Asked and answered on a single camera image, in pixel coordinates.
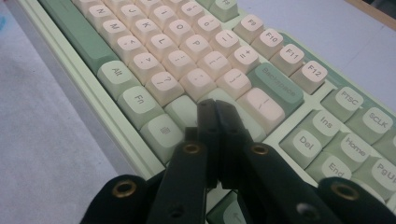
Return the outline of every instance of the keyboard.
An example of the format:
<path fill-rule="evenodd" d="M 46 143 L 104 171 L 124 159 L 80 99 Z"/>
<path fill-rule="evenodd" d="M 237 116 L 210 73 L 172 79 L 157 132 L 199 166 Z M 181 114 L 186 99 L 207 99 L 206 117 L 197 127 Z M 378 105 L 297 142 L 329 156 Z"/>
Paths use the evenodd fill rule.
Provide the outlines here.
<path fill-rule="evenodd" d="M 138 175 L 162 171 L 205 99 L 235 105 L 307 183 L 341 176 L 396 208 L 395 113 L 236 0 L 19 0 Z M 233 191 L 208 223 L 240 223 Z"/>

